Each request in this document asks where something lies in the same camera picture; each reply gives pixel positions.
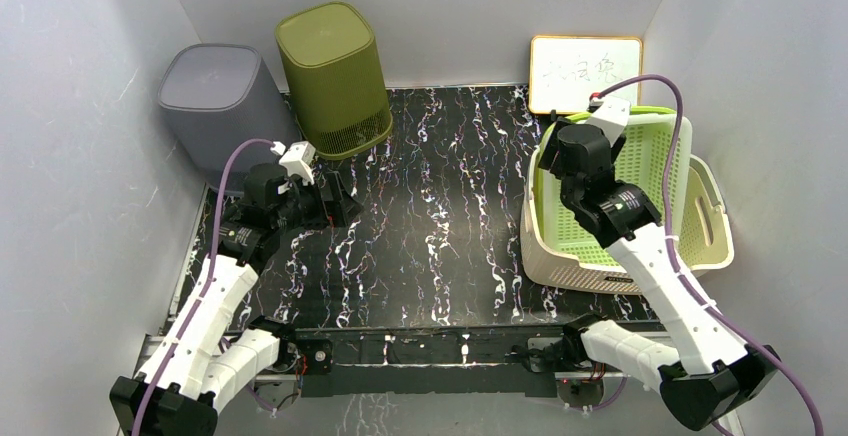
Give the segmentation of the grey slatted bin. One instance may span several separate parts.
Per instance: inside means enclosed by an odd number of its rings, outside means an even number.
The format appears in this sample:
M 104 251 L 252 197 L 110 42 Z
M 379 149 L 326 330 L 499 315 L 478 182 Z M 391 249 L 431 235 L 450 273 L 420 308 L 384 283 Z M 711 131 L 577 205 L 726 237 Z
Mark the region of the grey slatted bin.
M 264 59 L 250 46 L 207 43 L 183 49 L 163 76 L 157 102 L 214 191 L 244 141 L 289 146 L 303 139 Z

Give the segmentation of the olive green slatted bin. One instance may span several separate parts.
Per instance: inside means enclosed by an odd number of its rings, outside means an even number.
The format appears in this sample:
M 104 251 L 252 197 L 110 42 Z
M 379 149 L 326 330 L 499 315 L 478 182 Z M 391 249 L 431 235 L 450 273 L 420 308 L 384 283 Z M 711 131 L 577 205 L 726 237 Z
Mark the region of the olive green slatted bin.
M 331 1 L 274 30 L 296 122 L 317 153 L 341 160 L 385 141 L 393 117 L 373 29 L 351 4 Z

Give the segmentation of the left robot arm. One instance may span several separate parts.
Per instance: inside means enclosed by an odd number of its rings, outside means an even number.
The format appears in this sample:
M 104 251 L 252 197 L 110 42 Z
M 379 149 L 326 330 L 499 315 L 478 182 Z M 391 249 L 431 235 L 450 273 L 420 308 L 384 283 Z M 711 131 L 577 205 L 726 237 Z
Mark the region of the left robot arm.
M 166 337 L 109 400 L 124 435 L 212 435 L 223 409 L 266 369 L 301 369 L 307 351 L 294 328 L 259 316 L 239 336 L 224 334 L 285 235 L 345 227 L 362 206 L 336 171 L 311 184 L 274 163 L 254 166 L 243 195 L 216 211 L 203 274 Z

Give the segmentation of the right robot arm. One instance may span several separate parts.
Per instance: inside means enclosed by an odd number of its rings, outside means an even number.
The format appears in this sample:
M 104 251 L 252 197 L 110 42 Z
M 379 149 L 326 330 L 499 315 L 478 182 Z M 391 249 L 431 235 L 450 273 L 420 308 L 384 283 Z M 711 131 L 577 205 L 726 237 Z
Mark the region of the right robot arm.
M 660 213 L 638 186 L 615 176 L 624 137 L 609 141 L 589 124 L 559 120 L 539 166 L 561 182 L 560 200 L 639 286 L 673 343 L 664 345 L 586 314 L 565 325 L 563 355 L 577 370 L 611 365 L 657 392 L 692 431 L 756 397 L 780 360 L 719 322 L 714 303 L 682 264 Z

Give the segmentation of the lime green perforated basket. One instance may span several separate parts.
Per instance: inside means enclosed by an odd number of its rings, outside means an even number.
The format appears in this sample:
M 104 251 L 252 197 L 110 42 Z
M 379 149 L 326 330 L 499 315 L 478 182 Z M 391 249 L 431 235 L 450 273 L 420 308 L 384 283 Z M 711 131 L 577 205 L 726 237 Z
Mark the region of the lime green perforated basket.
M 664 211 L 663 171 L 676 113 L 668 108 L 637 106 L 631 110 L 623 135 L 626 142 L 615 161 L 615 176 L 642 189 L 659 212 Z M 672 228 L 676 235 L 683 226 L 688 165 L 691 156 L 692 126 L 682 122 L 669 176 L 669 198 Z M 560 201 L 561 181 L 538 168 L 539 156 L 533 160 L 533 193 L 536 220 L 542 242 L 552 251 L 564 254 L 582 264 L 620 270 L 620 265 L 603 250 L 596 239 L 574 219 L 574 214 Z

